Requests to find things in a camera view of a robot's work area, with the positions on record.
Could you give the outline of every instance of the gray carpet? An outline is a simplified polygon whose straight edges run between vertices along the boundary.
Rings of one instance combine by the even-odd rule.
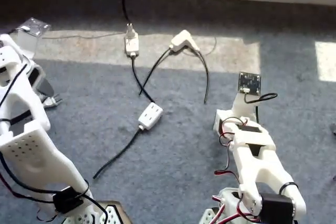
[[[203,211],[215,206],[211,195],[236,186],[230,176],[213,175],[226,152],[212,124],[216,109],[232,104],[237,72],[249,70],[261,72],[263,93],[279,94],[260,107],[259,116],[306,200],[307,216],[300,223],[335,223],[336,140],[329,126],[336,122],[336,84],[319,79],[315,48],[316,41],[336,41],[335,9],[222,0],[128,0],[128,5],[140,35],[141,79],[172,35],[186,28],[205,53],[212,51],[206,56],[211,87],[204,105],[201,63],[186,54],[169,57],[148,85],[164,108],[162,119],[93,183],[100,165],[132,137],[148,101],[138,98],[122,35],[44,40],[37,61],[64,99],[48,112],[49,135],[89,179],[94,197],[121,201],[133,223],[198,223]],[[114,34],[125,27],[120,0],[11,0],[0,7],[7,10],[1,30],[30,16],[53,25],[57,32],[49,37]],[[0,222],[37,222],[36,206],[24,203],[2,187]]]

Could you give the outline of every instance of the electrical plug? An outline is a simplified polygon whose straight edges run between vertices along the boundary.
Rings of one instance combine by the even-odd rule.
[[[127,24],[125,34],[125,53],[127,57],[136,57],[139,55],[139,37],[131,23]]]
[[[171,40],[170,49],[177,52],[185,46],[194,49],[195,51],[199,51],[199,47],[187,30],[183,30],[179,34],[175,35],[175,37]]]
[[[151,127],[157,123],[163,113],[163,109],[158,106],[156,103],[151,102],[148,107],[142,112],[138,121],[139,125],[146,130],[149,130]]]

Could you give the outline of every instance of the outlet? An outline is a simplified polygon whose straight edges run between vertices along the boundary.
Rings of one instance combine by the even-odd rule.
[[[156,103],[151,102],[139,117],[139,124],[149,130],[160,119],[163,109]]]

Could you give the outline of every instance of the red wire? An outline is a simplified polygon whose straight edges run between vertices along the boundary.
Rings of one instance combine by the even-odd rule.
[[[211,198],[212,198],[212,200],[214,200],[214,201],[221,202],[221,198],[219,198],[219,197],[216,196],[216,195],[213,195]]]
[[[245,220],[248,220],[250,222],[253,222],[253,223],[260,223],[260,220],[258,218],[255,218],[255,219],[249,219],[247,218],[247,216],[253,216],[252,214],[248,213],[248,214],[244,214],[241,209],[240,209],[240,203],[242,202],[243,200],[243,194],[241,195],[241,198],[239,199],[238,203],[237,203],[237,212],[238,214],[243,217]]]
[[[215,174],[216,176],[224,175],[224,174],[232,174],[232,175],[235,176],[236,180],[237,180],[238,183],[239,183],[239,179],[238,179],[237,174],[235,174],[235,173],[232,172],[231,170],[216,170],[216,171],[214,172],[214,174]]]
[[[226,217],[225,219],[223,219],[223,220],[217,222],[217,224],[225,224],[225,223],[228,223],[229,221],[232,221],[232,220],[234,220],[234,219],[236,219],[236,218],[238,218],[238,217],[240,217],[239,214],[234,214],[234,215],[231,215],[231,216],[229,216],[229,217]]]
[[[221,206],[218,213],[215,215],[215,217],[209,222],[209,224],[215,224],[218,218],[222,215],[222,212],[224,211],[225,204]]]

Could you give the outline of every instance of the white plastic part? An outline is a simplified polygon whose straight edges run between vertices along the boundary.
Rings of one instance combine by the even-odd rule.
[[[17,136],[13,136],[12,132],[1,135],[0,151],[13,165],[16,176],[29,186],[45,189],[50,184],[66,184],[78,192],[87,189],[88,185],[75,165],[56,148],[37,120],[26,123],[24,132]],[[49,194],[34,192],[29,194],[38,199],[51,200]],[[91,191],[88,190],[86,195],[92,197]],[[39,205],[45,212],[54,212],[53,204]],[[80,215],[85,211],[97,214],[91,202],[84,199],[81,206],[66,213],[65,216]]]
[[[170,48],[172,51],[177,52],[185,46],[199,51],[199,47],[187,30],[183,30],[172,39]]]
[[[198,224],[209,224],[214,217],[215,217],[214,211],[211,208],[206,209]]]
[[[21,49],[21,47],[18,46],[17,43],[15,43],[13,41],[13,39],[11,38],[10,35],[8,35],[8,34],[1,34],[0,35],[0,40],[3,42],[4,46],[11,46],[15,50],[15,52],[19,55],[19,57],[21,59],[21,62],[23,64],[27,64],[25,72],[28,75],[32,72],[32,70],[34,68],[38,69],[39,76],[38,76],[37,80],[35,81],[35,83],[33,85],[33,89],[35,89],[36,85],[40,82],[40,80],[46,76],[45,73],[44,73],[44,71],[43,71],[43,69],[39,65],[37,65],[31,58],[28,58],[25,55],[24,51]]]
[[[128,57],[135,57],[139,54],[139,36],[133,29],[132,24],[127,24],[125,53]]]
[[[108,224],[121,224],[122,223],[114,207],[107,206],[105,210],[109,216],[108,222],[107,222]],[[104,224],[104,221],[105,221],[105,214],[102,214],[100,216],[100,224]]]
[[[139,124],[149,130],[160,119],[163,109],[156,103],[151,102],[139,117]]]
[[[243,122],[247,118],[233,113],[232,110],[217,110],[214,131],[218,132],[219,122],[230,116],[237,116]],[[224,124],[224,132],[235,133],[230,150],[233,152],[239,173],[239,195],[244,194],[243,203],[253,215],[257,216],[262,209],[261,197],[256,182],[267,184],[275,193],[279,192],[282,185],[292,182],[293,178],[285,171],[277,154],[276,146],[268,131],[253,120],[248,120],[247,126],[258,127],[261,133],[242,131],[236,124],[241,124],[235,119],[230,119]],[[252,155],[248,144],[263,145],[257,157]],[[299,220],[306,214],[306,203],[296,186],[288,186],[283,195],[291,198],[295,205],[294,219]]]
[[[9,83],[11,83],[14,77],[20,72],[24,65],[21,63],[19,55],[11,46],[4,46],[0,48],[0,68],[5,67],[9,77]],[[4,97],[9,84],[5,87],[0,87],[0,98]],[[26,104],[35,120],[37,120],[44,130],[50,129],[50,122],[47,114],[41,104],[40,98],[33,91],[27,75],[23,72],[18,76],[14,85],[12,86],[8,96],[4,100],[4,103],[0,107],[0,118],[10,119],[12,106],[15,102],[21,102]],[[9,131],[8,122],[0,122],[0,134],[4,134]]]
[[[219,198],[222,199],[220,206],[222,204],[225,204],[225,208],[224,208],[222,215],[219,217],[216,223],[220,222],[226,217],[232,216],[237,213],[237,204],[238,204],[239,199],[236,198],[233,195],[233,193],[238,193],[238,189],[228,187],[219,192],[218,196]],[[241,204],[240,209],[244,213],[248,212],[248,210],[243,204]],[[209,224],[214,217],[215,217],[214,211],[211,208],[206,209],[205,212],[203,213],[203,216],[199,224]],[[245,220],[244,218],[236,218],[230,221],[229,223],[231,224],[250,224],[251,222]]]

